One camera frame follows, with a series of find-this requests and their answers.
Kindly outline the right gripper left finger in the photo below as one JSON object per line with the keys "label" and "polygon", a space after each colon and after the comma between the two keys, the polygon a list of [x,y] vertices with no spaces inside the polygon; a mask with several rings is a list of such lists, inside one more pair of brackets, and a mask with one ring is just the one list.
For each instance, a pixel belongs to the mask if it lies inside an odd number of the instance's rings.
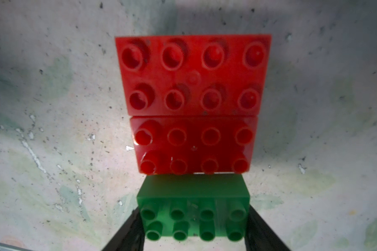
{"label": "right gripper left finger", "polygon": [[102,251],[143,251],[145,231],[137,207]]}

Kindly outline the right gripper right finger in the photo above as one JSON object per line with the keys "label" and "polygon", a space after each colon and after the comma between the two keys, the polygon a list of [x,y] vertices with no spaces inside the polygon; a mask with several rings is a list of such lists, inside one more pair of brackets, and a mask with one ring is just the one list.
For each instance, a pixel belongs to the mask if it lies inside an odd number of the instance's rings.
{"label": "right gripper right finger", "polygon": [[290,251],[252,206],[249,207],[245,246],[246,251]]}

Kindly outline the green lego brick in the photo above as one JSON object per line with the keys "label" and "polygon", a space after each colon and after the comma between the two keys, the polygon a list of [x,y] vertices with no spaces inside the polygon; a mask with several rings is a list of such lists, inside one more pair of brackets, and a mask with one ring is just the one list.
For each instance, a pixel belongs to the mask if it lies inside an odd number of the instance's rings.
{"label": "green lego brick", "polygon": [[241,174],[151,175],[137,195],[146,237],[232,242],[246,233],[250,194]]}

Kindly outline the red lego brick top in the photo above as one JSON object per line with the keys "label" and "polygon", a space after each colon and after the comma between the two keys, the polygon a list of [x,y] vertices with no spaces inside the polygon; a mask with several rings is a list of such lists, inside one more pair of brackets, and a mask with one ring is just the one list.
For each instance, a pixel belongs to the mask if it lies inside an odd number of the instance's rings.
{"label": "red lego brick top", "polygon": [[256,116],[142,116],[130,126],[138,170],[145,175],[249,170]]}

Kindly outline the red lego brick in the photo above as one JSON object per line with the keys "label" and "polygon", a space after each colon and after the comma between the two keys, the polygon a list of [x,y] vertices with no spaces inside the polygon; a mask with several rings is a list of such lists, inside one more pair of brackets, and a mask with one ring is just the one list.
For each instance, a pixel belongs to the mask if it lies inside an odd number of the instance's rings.
{"label": "red lego brick", "polygon": [[256,116],[142,116],[130,126],[138,170],[145,175],[249,170]]}
{"label": "red lego brick", "polygon": [[256,116],[272,36],[116,37],[130,116]]}

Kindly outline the red lego brick bottom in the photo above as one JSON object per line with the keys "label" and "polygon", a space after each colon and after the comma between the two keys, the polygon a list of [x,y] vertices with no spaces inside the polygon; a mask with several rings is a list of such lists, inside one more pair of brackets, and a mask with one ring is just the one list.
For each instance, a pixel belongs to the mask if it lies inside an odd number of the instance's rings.
{"label": "red lego brick bottom", "polygon": [[272,36],[116,37],[130,116],[256,116]]}

